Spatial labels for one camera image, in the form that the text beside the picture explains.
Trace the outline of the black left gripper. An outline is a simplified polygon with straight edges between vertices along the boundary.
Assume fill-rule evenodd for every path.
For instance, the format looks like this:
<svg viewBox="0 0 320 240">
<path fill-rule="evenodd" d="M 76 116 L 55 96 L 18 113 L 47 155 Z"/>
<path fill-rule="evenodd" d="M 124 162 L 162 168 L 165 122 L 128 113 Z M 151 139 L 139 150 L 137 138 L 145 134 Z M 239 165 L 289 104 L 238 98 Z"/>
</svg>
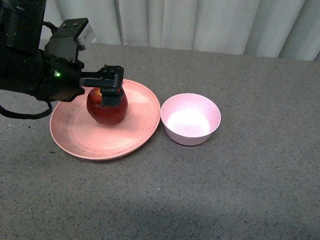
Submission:
<svg viewBox="0 0 320 240">
<path fill-rule="evenodd" d="M 41 52 L 43 81 L 34 92 L 38 100 L 71 102 L 83 95 L 86 87 L 94 87 L 100 89 L 102 107 L 120 106 L 124 95 L 123 67 L 104 65 L 96 72 L 85 72 L 84 63 L 78 59 L 81 50 L 75 38 L 87 23 L 87 18 L 67 19 L 59 27 L 43 22 L 51 30 L 51 37 Z"/>
</svg>

